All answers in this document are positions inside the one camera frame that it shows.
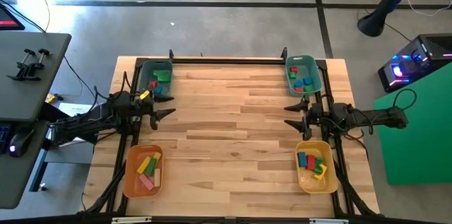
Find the computer tower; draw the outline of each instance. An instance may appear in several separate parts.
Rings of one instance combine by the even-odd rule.
[[[386,62],[378,74],[387,93],[400,89],[452,61],[452,33],[419,34]]]

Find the white paper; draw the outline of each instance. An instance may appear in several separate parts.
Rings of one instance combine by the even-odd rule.
[[[71,103],[60,103],[58,106],[58,109],[64,113],[66,113],[68,116],[72,117],[76,114],[84,114],[91,108],[91,105],[84,105],[84,104],[71,104]],[[50,130],[49,138],[52,137],[52,130]],[[74,142],[84,141],[81,138],[75,138],[71,142],[65,143],[62,146],[65,146],[66,144],[72,144]]]

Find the orange basket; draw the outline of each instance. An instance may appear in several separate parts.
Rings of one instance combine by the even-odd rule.
[[[305,152],[306,155],[314,155],[322,158],[322,164],[327,169],[323,179],[314,177],[315,173],[298,165],[298,152]],[[306,192],[332,193],[338,189],[338,179],[334,168],[333,154],[328,143],[323,141],[304,141],[297,144],[295,149],[295,162],[297,165],[298,185]]]
[[[154,187],[148,190],[140,181],[140,178],[138,178],[140,174],[136,170],[146,157],[153,157],[155,153],[162,155],[155,166],[155,168],[160,168],[160,187]],[[149,198],[157,195],[163,185],[163,158],[164,155],[161,147],[156,145],[134,146],[130,148],[129,154],[127,155],[124,195],[130,199]]]

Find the blue block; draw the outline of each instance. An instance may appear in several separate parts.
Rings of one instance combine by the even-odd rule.
[[[163,90],[162,86],[157,86],[157,88],[155,89],[155,93],[161,94],[162,90]]]
[[[299,152],[298,153],[298,165],[300,167],[307,167],[308,166],[308,162],[306,161],[306,153],[304,153],[304,152]]]
[[[307,77],[307,78],[303,78],[303,81],[304,81],[304,84],[305,85],[310,85],[311,83],[312,83],[312,81],[311,81],[311,78],[310,77]]]
[[[303,82],[301,80],[297,80],[294,83],[294,88],[302,88],[303,87]]]

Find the green board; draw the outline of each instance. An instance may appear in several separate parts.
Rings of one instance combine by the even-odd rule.
[[[381,150],[389,184],[435,184],[452,182],[452,64],[402,89],[417,93],[417,102],[405,111],[408,126],[390,129],[379,126]],[[375,109],[393,105],[398,93],[374,102]],[[408,106],[409,91],[401,93],[396,105]]]

